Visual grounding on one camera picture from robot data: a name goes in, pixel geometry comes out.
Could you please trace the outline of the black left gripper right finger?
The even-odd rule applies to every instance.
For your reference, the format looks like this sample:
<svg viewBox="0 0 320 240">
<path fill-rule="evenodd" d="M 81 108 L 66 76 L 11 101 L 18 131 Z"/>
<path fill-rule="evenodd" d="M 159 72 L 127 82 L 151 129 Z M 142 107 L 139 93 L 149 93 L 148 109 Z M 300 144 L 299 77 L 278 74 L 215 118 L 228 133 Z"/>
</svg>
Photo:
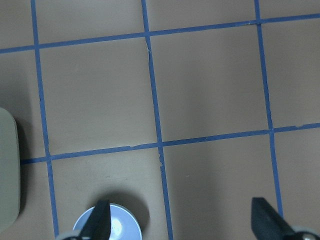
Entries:
<svg viewBox="0 0 320 240">
<path fill-rule="evenodd" d="M 251 230 L 257 240 L 287 240 L 295 231 L 263 197 L 251 200 Z"/>
</svg>

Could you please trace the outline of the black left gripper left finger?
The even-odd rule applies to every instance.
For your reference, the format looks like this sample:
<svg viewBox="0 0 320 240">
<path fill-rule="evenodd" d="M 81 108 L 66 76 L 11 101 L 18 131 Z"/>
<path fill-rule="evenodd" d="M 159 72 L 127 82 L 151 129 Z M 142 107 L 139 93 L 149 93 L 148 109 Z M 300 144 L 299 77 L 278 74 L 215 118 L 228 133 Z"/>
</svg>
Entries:
<svg viewBox="0 0 320 240">
<path fill-rule="evenodd" d="M 109 200 L 99 200 L 81 229 L 80 240 L 108 240 L 111 235 Z"/>
</svg>

